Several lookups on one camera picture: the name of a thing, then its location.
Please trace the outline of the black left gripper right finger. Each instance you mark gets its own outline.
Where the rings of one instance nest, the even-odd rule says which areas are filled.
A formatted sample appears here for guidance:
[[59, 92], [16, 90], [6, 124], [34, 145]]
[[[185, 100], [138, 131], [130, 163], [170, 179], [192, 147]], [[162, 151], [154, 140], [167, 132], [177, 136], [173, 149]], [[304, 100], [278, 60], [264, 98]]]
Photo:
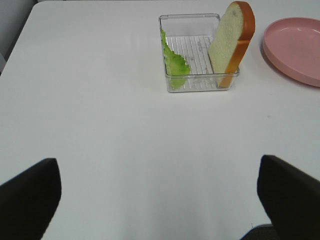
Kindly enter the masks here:
[[319, 180], [275, 155], [264, 155], [257, 194], [282, 240], [320, 238]]

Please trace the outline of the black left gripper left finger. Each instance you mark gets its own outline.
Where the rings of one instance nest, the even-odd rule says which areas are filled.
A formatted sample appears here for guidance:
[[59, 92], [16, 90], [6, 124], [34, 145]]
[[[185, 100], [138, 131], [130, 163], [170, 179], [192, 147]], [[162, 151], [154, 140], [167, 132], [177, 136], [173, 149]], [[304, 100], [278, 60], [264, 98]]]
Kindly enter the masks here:
[[0, 186], [0, 238], [40, 240], [62, 195], [58, 162], [46, 158]]

